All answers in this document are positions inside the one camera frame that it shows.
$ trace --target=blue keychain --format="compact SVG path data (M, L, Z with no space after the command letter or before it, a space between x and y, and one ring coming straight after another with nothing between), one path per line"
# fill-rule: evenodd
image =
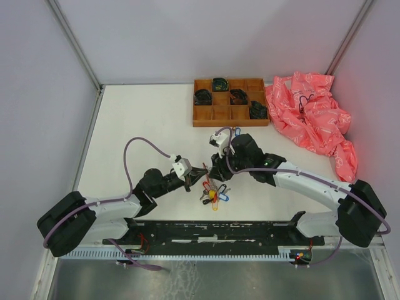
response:
M228 197L227 195L221 193L221 192L220 192L219 195L218 195L218 199L219 199L219 200L222 200L222 201L225 201L225 202L228 202L228 201L229 201L229 197Z
M235 136L240 135L241 129L240 127L235 128Z

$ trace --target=white wall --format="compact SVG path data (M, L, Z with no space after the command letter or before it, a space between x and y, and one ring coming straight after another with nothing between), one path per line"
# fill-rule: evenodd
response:
M36 221L72 188L96 90L44 1L3 1L0 20L0 299L28 299Z
M324 73L363 0L59 0L103 84Z
M336 72L335 98L351 112L349 139L358 177L370 182L387 211L384 238L400 275L400 1L376 1Z

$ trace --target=crumpled pink bag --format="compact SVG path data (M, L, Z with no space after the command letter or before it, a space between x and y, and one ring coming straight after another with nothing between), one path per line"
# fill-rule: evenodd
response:
M333 79L300 72L292 77L276 76L273 85L266 88L269 115L276 129L299 147L334 156L340 180L353 182L358 160L353 144L343 137L351 116L339 108L329 92Z

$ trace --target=wooden tray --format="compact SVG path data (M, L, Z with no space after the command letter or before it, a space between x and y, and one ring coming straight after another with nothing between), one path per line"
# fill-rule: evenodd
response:
M260 102L266 106L264 80L261 78L227 79L229 90L242 89L247 94L247 105L230 105L230 92L213 92L212 79L196 79L193 91L193 126L194 127L222 127L222 126L267 126L267 119L250 119L249 107L251 101ZM199 89L207 89L212 93L212 105L194 105L194 93Z

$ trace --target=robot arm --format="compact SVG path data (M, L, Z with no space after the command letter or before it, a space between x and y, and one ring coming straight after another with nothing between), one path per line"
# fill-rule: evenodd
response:
M177 188L190 187L198 182L207 170L192 167L180 156L172 158L172 169L163 176L159 169L149 169L133 189L130 197L122 195L114 199L84 197L80 192L70 192L37 222L45 238L62 219L74 211L56 228L47 241L54 257L63 256L80 244L89 244L103 239L120 239L129 230L132 218L144 216L152 211L161 197Z
M210 138L210 144L219 148L218 153L211 158L210 178L225 181L231 179L234 173L249 169L256 181L290 189L331 210L316 214L299 212L293 217L297 229L306 237L343 236L359 247L369 246L381 221L346 193L360 197L385 218L386 211L368 183L361 180L354 184L334 181L310 172L307 172L308 177L302 176L303 170L285 158L263 153L249 134L236 136L231 142L230 151L224 152L229 147L227 140L228 135L222 132ZM275 169L276 172L257 171L260 168Z
M211 158L210 178L227 181L234 174L248 171L260 183L296 191L329 208L329 212L317 214L298 212L292 218L290 225L308 238L342 235L357 246L368 247L386 217L372 187L364 181L354 184L330 181L309 172L305 176L285 158L263 153L249 134L238 135L229 142L228 135L220 132L211 136L210 144L218 147L218 153ZM181 156L171 156L171 160L172 169L168 174L163 176L158 169L147 170L130 196L99 199L84 197L77 191L69 193L37 222L45 246L59 257L80 244L120 239L134 223L133 218L144 216L157 206L154 198L183 186L189 192L208 173L192 167ZM362 199L372 212L351 195Z

